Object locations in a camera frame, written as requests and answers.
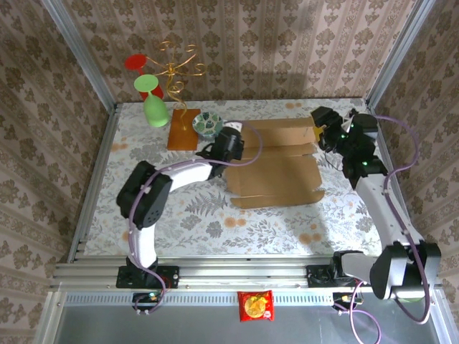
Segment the aluminium table frame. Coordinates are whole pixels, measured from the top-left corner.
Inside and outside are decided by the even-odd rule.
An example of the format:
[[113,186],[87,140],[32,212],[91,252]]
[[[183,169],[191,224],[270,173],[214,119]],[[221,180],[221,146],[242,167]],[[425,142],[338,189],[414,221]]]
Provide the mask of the aluminium table frame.
[[[238,121],[244,126],[249,126],[250,120],[272,120],[272,119],[297,119],[311,117],[311,112],[316,108],[323,106],[331,108],[340,116],[348,115],[348,112],[355,109],[359,113],[368,114],[362,104],[353,104],[350,100],[340,100],[338,102],[327,102],[325,100],[246,100],[246,101],[224,101],[224,102],[193,102],[192,108],[199,109],[202,112],[211,112],[218,114],[223,119],[223,125],[229,121]],[[109,122],[109,134],[103,143],[101,149],[102,162],[96,166],[96,184],[90,188],[87,195],[88,207],[82,212],[78,231],[85,234],[85,239],[75,249],[75,260],[71,264],[60,264],[55,270],[54,279],[52,280],[52,289],[60,291],[113,291],[125,290],[131,292],[147,292],[149,290],[160,289],[118,289],[116,278],[118,268],[126,266],[126,255],[86,255],[85,243],[87,233],[93,221],[95,206],[98,201],[101,183],[105,175],[105,168],[108,162],[109,148],[111,147],[115,129],[118,123],[121,106],[117,109],[116,114]],[[384,162],[381,157],[382,146],[380,142],[379,117],[374,116],[378,122],[378,134],[376,140],[376,155],[383,161],[388,170],[390,178],[392,169]],[[205,146],[214,142],[214,138],[200,138],[197,149],[193,153],[194,159],[197,153]],[[320,150],[318,138],[314,143],[316,150]],[[260,154],[248,161],[242,162],[233,160],[233,166],[243,167],[257,160]],[[294,206],[276,206],[263,208],[287,208]],[[341,251],[359,251],[347,249]],[[263,291],[263,290],[288,290],[293,288],[306,288],[308,280],[306,277],[306,267],[308,265],[331,265],[332,254],[310,254],[310,255],[291,255],[291,254],[223,254],[219,256],[165,256],[157,254],[158,266],[177,266],[179,267],[179,284],[176,289],[170,290],[230,290],[230,291]],[[365,283],[365,290],[373,292],[370,284]]]

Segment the red plastic wine glass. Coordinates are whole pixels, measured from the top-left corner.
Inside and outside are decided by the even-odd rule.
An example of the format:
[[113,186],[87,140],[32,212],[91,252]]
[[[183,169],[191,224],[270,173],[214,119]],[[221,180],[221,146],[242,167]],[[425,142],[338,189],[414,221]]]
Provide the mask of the red plastic wine glass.
[[[127,70],[131,71],[137,71],[139,75],[144,75],[144,67],[147,63],[147,56],[144,54],[132,54],[130,57],[128,57],[125,62],[124,66]],[[157,85],[151,93],[161,99],[164,98],[164,92],[161,89],[160,85]]]

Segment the perforated metal strip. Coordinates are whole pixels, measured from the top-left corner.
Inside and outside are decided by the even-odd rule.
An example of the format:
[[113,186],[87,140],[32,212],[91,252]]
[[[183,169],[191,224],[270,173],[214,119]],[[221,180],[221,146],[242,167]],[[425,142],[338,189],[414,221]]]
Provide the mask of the perforated metal strip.
[[[132,292],[68,292],[64,304],[71,306],[133,305],[141,293]],[[273,302],[279,306],[329,306],[331,292],[274,292]],[[163,301],[167,306],[235,306],[236,292],[168,292]]]

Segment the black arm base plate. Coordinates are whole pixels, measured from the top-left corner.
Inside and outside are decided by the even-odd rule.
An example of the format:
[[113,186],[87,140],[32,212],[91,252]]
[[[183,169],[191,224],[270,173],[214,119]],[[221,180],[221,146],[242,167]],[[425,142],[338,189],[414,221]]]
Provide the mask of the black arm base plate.
[[[158,266],[156,274],[164,281],[166,289],[176,289],[179,284],[179,267]],[[152,274],[133,265],[118,268],[115,286],[118,289],[161,289],[161,282]]]
[[360,279],[331,265],[308,265],[306,277],[310,287],[355,287]]

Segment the green plastic wine glass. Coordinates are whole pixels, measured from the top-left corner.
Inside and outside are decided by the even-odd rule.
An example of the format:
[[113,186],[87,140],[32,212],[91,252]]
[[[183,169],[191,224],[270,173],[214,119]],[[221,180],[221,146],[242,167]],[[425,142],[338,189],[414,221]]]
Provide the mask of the green plastic wine glass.
[[140,75],[134,81],[135,89],[147,94],[147,98],[143,102],[143,111],[147,123],[152,127],[160,128],[169,122],[170,116],[165,102],[153,94],[157,86],[158,78],[155,75]]

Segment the small black circuit board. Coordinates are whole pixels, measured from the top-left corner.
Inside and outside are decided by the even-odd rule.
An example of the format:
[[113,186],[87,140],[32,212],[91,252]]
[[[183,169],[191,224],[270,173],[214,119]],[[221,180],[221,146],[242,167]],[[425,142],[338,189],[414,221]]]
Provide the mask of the small black circuit board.
[[351,293],[333,293],[333,308],[340,311],[348,311],[351,307],[356,308],[364,303],[363,294],[358,293],[351,304]]
[[132,298],[133,309],[137,315],[149,315],[162,303],[163,298],[161,292],[135,293]]

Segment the brown cardboard box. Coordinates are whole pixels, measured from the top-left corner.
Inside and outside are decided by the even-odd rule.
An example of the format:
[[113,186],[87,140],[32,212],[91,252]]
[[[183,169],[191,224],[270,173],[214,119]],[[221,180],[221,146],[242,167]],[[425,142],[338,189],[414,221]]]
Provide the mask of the brown cardboard box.
[[311,117],[250,120],[242,129],[242,162],[224,172],[231,203],[240,209],[314,204],[325,194],[316,159]]

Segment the floral tablecloth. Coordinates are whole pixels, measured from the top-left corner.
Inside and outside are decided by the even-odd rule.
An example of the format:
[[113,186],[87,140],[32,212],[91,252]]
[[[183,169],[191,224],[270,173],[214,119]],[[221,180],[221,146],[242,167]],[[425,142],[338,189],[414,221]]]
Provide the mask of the floral tablecloth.
[[[166,148],[169,128],[147,125],[141,103],[121,106],[93,221],[86,255],[126,255],[128,223],[116,196],[140,161],[169,166],[193,157]],[[173,192],[156,225],[155,248],[165,256],[223,254],[332,254],[355,249],[378,255],[382,246],[364,202],[341,172],[337,154],[314,152],[324,197],[315,204],[244,210],[231,202],[223,178]]]

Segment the aluminium corner post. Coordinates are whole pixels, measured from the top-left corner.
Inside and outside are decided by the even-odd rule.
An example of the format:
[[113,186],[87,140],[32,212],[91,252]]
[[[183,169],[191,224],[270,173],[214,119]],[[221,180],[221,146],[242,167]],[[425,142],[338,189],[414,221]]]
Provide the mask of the aluminium corner post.
[[392,78],[408,53],[422,25],[431,12],[436,0],[416,0],[413,9],[407,17],[401,32],[392,46],[386,61],[382,65],[366,100],[370,110],[374,110],[388,88]]
[[116,109],[115,98],[62,0],[42,0],[42,3],[93,86],[98,99],[109,113],[113,113]]

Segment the red snack packet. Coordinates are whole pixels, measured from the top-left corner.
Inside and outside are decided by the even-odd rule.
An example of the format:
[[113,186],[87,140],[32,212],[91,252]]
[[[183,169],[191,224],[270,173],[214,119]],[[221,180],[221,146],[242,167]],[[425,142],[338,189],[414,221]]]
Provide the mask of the red snack packet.
[[273,291],[238,292],[238,307],[241,322],[275,319]]

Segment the leaf pattern bowl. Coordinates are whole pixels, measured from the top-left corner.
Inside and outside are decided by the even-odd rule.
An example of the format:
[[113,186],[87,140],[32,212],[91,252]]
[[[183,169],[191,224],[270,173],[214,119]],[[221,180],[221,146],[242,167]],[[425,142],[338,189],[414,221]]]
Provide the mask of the leaf pattern bowl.
[[202,112],[192,121],[194,131],[203,138],[214,138],[223,126],[223,119],[216,113]]

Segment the grey metal panel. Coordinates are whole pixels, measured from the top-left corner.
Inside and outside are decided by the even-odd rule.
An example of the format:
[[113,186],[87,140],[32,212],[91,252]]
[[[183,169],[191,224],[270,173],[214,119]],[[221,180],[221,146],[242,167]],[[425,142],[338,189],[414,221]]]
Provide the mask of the grey metal panel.
[[391,303],[366,295],[350,322],[329,306],[275,305],[275,319],[241,322],[238,306],[160,306],[137,315],[133,306],[71,306],[51,292],[33,344],[459,344],[446,296],[436,290],[430,320],[417,325]]

